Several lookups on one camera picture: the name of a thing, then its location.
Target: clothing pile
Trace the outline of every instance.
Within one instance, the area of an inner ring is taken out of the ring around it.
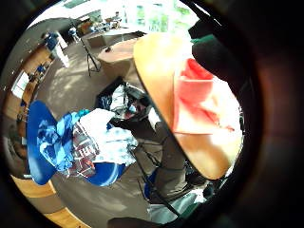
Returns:
[[[129,164],[130,154],[138,142],[131,131],[115,127],[110,120],[114,112],[95,108],[68,112],[56,124],[41,121],[37,145],[40,153],[68,177],[91,177],[96,162]]]
[[[114,112],[111,121],[118,123],[141,121],[147,117],[151,105],[141,90],[118,77],[97,96],[95,107]]]

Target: blue chair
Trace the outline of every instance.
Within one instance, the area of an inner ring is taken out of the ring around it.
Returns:
[[[157,172],[158,172],[158,168],[156,168],[152,174],[150,176],[148,176],[148,181],[150,181],[152,184],[154,184],[155,182],[155,178],[156,178],[156,175],[157,175]],[[144,188],[143,188],[143,196],[145,197],[145,199],[147,201],[150,201],[151,198],[150,198],[150,194],[151,194],[151,188],[150,188],[150,184],[148,182],[146,182],[144,184]],[[172,207],[167,201],[166,199],[162,199],[162,203],[173,213],[173,214],[176,214],[178,217],[181,216],[181,214],[174,208]]]
[[[47,120],[49,124],[57,124],[48,107],[41,101],[34,101],[28,110],[28,166],[32,179],[40,185],[46,184],[57,171],[37,147],[39,124],[43,120]],[[99,162],[95,163],[95,168],[96,174],[87,178],[87,181],[98,186],[107,186],[123,174],[125,164]]]

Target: desk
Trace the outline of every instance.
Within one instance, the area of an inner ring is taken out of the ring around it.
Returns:
[[[144,87],[172,129],[174,93],[173,76],[181,58],[191,54],[190,41],[162,33],[141,37],[134,46],[134,61]],[[189,161],[208,179],[222,177],[235,161],[240,145],[241,131],[218,135],[175,133]]]
[[[24,138],[27,137],[27,115],[29,104],[32,101],[32,97],[37,86],[38,79],[35,79],[33,82],[29,82],[22,95],[22,100],[26,103],[26,105],[19,107],[17,128],[19,135]]]
[[[117,40],[123,40],[124,36],[137,32],[132,28],[111,29],[104,32],[90,34],[86,39],[91,48],[101,48],[114,45]]]
[[[133,61],[133,47],[137,38],[119,42],[111,47],[109,52],[105,49],[98,55],[104,74],[114,80],[122,76],[124,80],[138,86],[139,80]]]

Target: curved wooden desk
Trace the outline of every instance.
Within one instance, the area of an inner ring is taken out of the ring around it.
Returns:
[[[37,89],[37,86],[38,86],[37,79],[35,79],[33,82],[28,82],[28,84],[24,90],[24,93],[22,95],[22,100],[26,103],[26,105],[19,107],[18,115],[20,115],[21,119],[19,120],[17,127],[18,127],[19,135],[22,136],[23,138],[25,138],[26,134],[27,134],[26,122],[27,122],[29,104],[32,101],[32,98],[35,93],[35,90]]]
[[[105,46],[112,46],[119,40],[126,39],[130,36],[135,36],[136,29],[132,28],[118,28],[109,31],[100,31],[89,34],[86,38],[88,44],[92,48],[101,48]]]
[[[191,55],[190,41],[165,33],[151,33],[134,46],[134,62],[142,83],[162,117],[172,129],[173,76],[181,59]],[[217,135],[175,134],[185,155],[201,174],[222,177],[238,155],[241,132],[223,130]]]
[[[138,38],[121,41],[111,47],[109,52],[105,49],[98,55],[104,74],[112,80],[122,76],[134,86],[138,86],[138,78],[133,61],[133,47]]]
[[[60,227],[89,228],[63,205],[51,181],[38,185],[33,180],[21,180],[10,175],[27,200],[46,218]]]

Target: tripod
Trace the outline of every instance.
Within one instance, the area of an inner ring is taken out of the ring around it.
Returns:
[[[100,71],[100,68],[97,67],[97,64],[95,63],[94,61],[94,58],[92,57],[92,55],[89,53],[87,47],[86,47],[86,44],[84,43],[83,39],[80,37],[80,40],[83,44],[83,47],[86,51],[86,63],[87,63],[87,70],[88,70],[88,76],[91,77],[91,71],[94,71],[94,72],[99,72]],[[95,66],[95,69],[91,69],[90,66],[89,66],[89,59],[92,61],[93,65]]]

